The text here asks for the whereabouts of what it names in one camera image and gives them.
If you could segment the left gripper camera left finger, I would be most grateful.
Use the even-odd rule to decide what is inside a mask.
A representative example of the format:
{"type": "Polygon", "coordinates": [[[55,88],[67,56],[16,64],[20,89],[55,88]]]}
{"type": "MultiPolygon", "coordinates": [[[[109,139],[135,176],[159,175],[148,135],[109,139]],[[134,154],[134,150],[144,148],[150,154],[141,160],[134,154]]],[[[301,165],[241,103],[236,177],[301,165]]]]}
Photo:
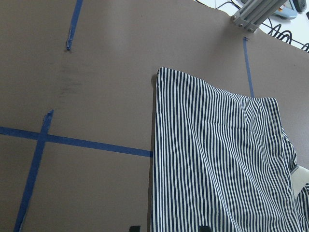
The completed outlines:
{"type": "Polygon", "coordinates": [[[140,232],[140,225],[130,226],[129,232],[140,232]]]}

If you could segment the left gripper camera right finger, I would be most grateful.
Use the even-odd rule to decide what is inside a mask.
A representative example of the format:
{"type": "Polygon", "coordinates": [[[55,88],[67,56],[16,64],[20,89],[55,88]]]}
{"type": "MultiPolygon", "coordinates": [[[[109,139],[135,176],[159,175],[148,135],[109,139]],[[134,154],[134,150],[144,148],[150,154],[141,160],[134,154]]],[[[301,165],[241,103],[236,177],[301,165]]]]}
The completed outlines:
{"type": "Polygon", "coordinates": [[[199,232],[211,232],[211,228],[209,226],[199,226],[199,232]]]}

